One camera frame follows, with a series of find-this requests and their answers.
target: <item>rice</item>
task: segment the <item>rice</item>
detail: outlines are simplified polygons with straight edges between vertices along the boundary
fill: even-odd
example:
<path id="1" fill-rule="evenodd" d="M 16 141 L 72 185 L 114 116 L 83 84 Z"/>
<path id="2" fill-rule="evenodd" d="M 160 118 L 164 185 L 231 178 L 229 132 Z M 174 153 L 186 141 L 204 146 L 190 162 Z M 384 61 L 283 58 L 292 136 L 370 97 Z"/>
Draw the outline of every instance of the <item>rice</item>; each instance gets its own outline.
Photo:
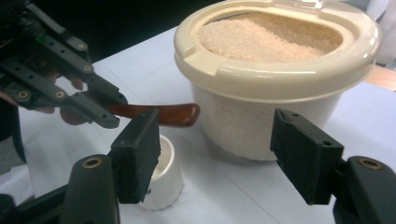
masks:
<path id="1" fill-rule="evenodd" d="M 219 56 L 252 63 L 308 61 L 342 42 L 331 28 L 264 13 L 210 22 L 199 29 L 198 39 Z"/>

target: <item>table surface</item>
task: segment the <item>table surface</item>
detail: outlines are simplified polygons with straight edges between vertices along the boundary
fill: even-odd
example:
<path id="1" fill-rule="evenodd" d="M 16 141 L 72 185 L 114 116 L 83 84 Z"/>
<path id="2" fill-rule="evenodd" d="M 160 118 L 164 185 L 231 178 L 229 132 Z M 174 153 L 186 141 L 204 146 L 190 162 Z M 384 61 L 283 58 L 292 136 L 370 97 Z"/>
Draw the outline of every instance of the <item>table surface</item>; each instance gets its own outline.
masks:
<path id="1" fill-rule="evenodd" d="M 189 81 L 174 62 L 175 29 L 96 63 L 95 70 L 120 88 L 131 104 L 192 102 Z M 59 85 L 73 90 L 68 82 Z M 367 82 L 346 91 L 324 131 L 345 146 L 343 158 L 372 157 L 396 170 L 396 95 Z M 68 181 L 73 164 L 92 154 L 107 154 L 117 129 L 96 124 L 70 126 L 59 113 L 21 109 L 22 138 L 35 196 Z M 183 190 L 161 211 L 137 204 L 120 206 L 121 223 L 334 223 L 330 205 L 308 206 L 275 161 L 248 161 L 217 148 L 199 125 L 160 128 L 175 146 Z"/>

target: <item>white cup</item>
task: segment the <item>white cup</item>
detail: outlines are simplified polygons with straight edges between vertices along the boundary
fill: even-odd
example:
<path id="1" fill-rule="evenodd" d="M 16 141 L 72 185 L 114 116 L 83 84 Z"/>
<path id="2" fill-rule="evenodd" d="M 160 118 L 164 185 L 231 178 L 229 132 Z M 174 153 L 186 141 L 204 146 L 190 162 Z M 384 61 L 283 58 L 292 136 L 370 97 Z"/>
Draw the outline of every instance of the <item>white cup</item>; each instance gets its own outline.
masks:
<path id="1" fill-rule="evenodd" d="M 180 195 L 183 187 L 180 167 L 171 141 L 160 135 L 161 155 L 152 174 L 148 193 L 140 206 L 159 210 L 171 205 Z"/>

